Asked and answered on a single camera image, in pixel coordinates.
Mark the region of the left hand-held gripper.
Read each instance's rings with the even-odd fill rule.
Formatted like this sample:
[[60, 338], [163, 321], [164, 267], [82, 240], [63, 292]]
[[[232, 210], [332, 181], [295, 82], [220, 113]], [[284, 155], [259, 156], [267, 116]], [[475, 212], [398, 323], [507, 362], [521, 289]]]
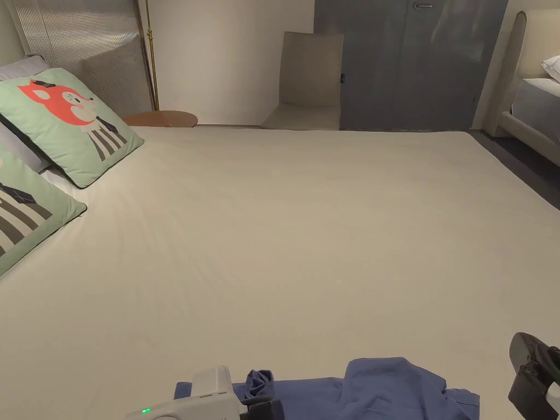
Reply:
[[270, 396], [240, 400], [228, 367], [220, 365], [194, 374], [191, 395], [146, 407], [126, 419], [285, 419], [280, 400]]

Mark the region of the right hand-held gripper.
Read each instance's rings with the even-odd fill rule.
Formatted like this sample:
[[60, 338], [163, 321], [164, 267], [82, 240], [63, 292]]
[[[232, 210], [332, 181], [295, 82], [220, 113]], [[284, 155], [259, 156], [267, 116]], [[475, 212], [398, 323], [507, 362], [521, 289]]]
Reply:
[[508, 399], [520, 414], [559, 414], [559, 348], [514, 334], [509, 356], [517, 372]]

